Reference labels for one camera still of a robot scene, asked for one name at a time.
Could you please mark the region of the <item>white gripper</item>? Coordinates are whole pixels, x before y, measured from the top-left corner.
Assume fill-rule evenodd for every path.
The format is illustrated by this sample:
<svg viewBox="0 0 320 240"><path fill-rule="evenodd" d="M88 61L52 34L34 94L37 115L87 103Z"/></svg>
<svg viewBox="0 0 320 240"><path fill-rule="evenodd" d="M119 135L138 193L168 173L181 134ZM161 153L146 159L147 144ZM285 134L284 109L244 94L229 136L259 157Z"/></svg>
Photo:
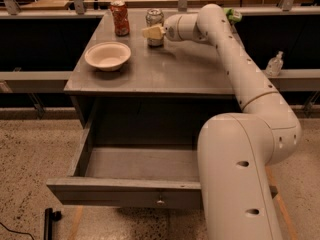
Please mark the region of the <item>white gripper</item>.
<svg viewBox="0 0 320 240"><path fill-rule="evenodd" d="M161 24L146 27L142 29L142 35L156 40L165 35L170 41L199 41L200 32L196 23L196 14L175 14L165 20L164 28Z"/></svg>

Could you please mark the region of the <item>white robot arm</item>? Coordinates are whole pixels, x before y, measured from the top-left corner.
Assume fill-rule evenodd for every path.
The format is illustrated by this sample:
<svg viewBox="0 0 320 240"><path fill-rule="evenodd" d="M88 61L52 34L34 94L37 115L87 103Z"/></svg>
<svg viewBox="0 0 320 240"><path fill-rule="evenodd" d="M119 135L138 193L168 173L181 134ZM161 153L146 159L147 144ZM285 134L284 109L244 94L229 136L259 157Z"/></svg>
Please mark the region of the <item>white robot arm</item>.
<svg viewBox="0 0 320 240"><path fill-rule="evenodd" d="M239 113L202 127L197 162L209 240L282 240L265 166L297 148L301 125L291 107L232 33L242 18L209 4L142 30L149 39L208 42L220 56Z"/></svg>

